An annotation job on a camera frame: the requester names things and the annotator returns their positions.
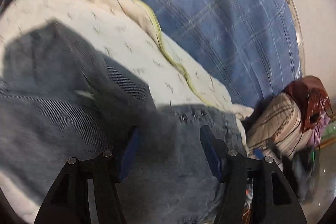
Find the grey denim pants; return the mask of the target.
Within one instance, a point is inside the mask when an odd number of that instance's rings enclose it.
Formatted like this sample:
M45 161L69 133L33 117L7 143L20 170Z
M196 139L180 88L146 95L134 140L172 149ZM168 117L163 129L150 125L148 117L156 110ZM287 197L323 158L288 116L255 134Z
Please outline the grey denim pants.
M199 130L208 125L245 153L233 114L156 107L147 84L59 22L11 41L1 63L1 171L30 199L43 201L67 159L118 148L137 127L137 155L118 186L126 221L213 219L224 185L211 174Z

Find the beige striped pillow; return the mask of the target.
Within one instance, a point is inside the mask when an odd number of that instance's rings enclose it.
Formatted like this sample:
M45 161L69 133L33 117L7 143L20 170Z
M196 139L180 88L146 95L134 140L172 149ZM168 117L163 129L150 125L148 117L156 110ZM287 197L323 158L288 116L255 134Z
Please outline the beige striped pillow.
M301 112L297 104L288 94L281 93L273 98L247 132L248 157L270 156L281 165L283 156L293 159L296 152L304 149L312 132L301 131Z

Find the dark red glossy bag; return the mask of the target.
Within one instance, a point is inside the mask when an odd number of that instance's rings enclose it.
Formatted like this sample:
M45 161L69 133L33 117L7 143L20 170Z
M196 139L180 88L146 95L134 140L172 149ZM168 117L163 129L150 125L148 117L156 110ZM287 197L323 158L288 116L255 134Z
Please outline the dark red glossy bag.
M294 100L301 112L302 132L313 129L323 112L332 112L329 95L318 77L305 76L292 81L283 92Z

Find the cream leaf-print blanket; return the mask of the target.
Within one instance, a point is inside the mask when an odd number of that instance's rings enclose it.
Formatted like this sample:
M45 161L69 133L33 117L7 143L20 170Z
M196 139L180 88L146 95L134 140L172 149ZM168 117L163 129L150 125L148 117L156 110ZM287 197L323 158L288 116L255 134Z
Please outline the cream leaf-print blanket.
M1 16L1 62L11 41L52 22L77 33L147 84L156 107L203 105L233 114L246 153L240 120L253 110L234 104L221 82L162 33L154 12L142 1L14 0ZM34 222L42 202L30 199L2 171L1 191L20 220Z

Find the blue plaid duvet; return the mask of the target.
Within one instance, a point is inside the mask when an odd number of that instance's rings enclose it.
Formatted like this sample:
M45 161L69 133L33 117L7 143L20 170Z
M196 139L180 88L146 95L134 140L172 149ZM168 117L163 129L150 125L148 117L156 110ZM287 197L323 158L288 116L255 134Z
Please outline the blue plaid duvet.
M295 27L286 0L142 0L163 32L235 103L255 107L301 75Z

